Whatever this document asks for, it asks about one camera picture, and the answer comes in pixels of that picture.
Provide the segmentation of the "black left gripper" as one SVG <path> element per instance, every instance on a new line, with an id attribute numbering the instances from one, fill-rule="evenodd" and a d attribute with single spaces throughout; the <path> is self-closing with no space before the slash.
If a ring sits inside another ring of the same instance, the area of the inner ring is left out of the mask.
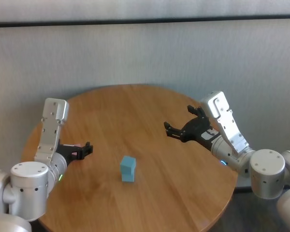
<path id="1" fill-rule="evenodd" d="M 75 159 L 83 160 L 86 156 L 93 153 L 93 146 L 91 146 L 90 142 L 86 142 L 83 147 L 77 147 L 75 155 L 75 145 L 59 144 L 57 146 L 56 152 L 63 156 L 68 166 Z"/>

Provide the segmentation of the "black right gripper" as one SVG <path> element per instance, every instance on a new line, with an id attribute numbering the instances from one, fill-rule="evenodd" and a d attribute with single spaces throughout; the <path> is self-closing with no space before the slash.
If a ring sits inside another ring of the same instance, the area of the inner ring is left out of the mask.
<path id="1" fill-rule="evenodd" d="M 197 118 L 190 120 L 182 129 L 172 127 L 168 122 L 164 122 L 166 135 L 185 143 L 196 141 L 206 149 L 211 149 L 213 140 L 218 138 L 219 132 L 213 128 L 202 107 L 187 106 L 188 112 Z"/>

